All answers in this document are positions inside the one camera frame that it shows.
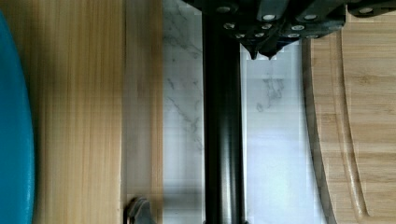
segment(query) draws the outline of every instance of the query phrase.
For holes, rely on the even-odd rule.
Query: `bamboo cutting board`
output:
[[[127,0],[123,141],[126,194],[148,198],[163,223],[162,0]]]
[[[308,125],[337,222],[396,223],[396,13],[349,15],[308,53]]]
[[[121,223],[122,0],[0,0],[35,133],[34,223]]]

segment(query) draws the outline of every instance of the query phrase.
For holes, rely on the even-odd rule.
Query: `blue plastic object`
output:
[[[32,223],[35,157],[20,59],[0,11],[0,223]]]

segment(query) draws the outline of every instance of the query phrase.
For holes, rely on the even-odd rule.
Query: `bolt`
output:
[[[264,33],[257,33],[257,34],[255,34],[254,36],[256,36],[256,37],[263,37],[263,36],[264,36]]]
[[[236,34],[235,37],[236,37],[237,39],[240,39],[240,38],[245,37],[245,35],[244,35],[244,34]]]
[[[218,13],[227,13],[227,12],[231,11],[231,8],[230,7],[218,7],[218,8],[216,8],[216,11]]]
[[[367,14],[367,13],[370,13],[370,12],[372,12],[373,11],[373,8],[372,7],[364,7],[364,8],[362,8],[361,10],[359,10],[359,13],[360,14]]]
[[[268,30],[268,29],[270,29],[271,27],[272,27],[272,24],[265,24],[265,25],[262,26],[262,29],[263,29],[263,30]]]
[[[262,16],[262,19],[265,20],[265,21],[271,21],[275,17],[276,17],[276,15],[265,15],[265,16]]]
[[[303,25],[291,26],[291,30],[303,30],[305,27]]]
[[[317,17],[318,17],[317,15],[306,15],[306,16],[304,16],[304,19],[306,21],[312,21],[312,20],[316,19]]]
[[[295,38],[295,37],[299,37],[299,36],[300,36],[299,34],[291,34],[291,35],[288,35],[289,38]]]
[[[227,22],[227,23],[224,23],[223,27],[226,30],[232,30],[233,28],[235,28],[235,23]]]
[[[308,36],[306,36],[306,38],[309,38],[309,39],[315,39],[315,38],[318,38],[319,37],[319,35],[308,35]]]

